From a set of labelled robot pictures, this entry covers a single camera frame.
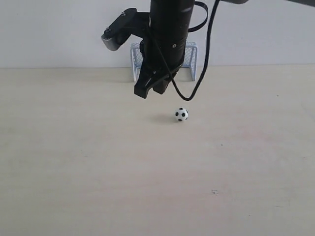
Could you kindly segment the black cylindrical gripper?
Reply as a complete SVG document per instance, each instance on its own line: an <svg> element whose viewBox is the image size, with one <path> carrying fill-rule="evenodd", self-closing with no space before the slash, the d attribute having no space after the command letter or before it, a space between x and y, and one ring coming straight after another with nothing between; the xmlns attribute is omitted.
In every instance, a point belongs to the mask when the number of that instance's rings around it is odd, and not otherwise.
<svg viewBox="0 0 315 236"><path fill-rule="evenodd" d="M193 0L151 1L149 34L143 40L143 62L134 85L136 96L146 99L152 87L164 94L172 82L169 73L174 76L181 68L194 4Z"/></svg>

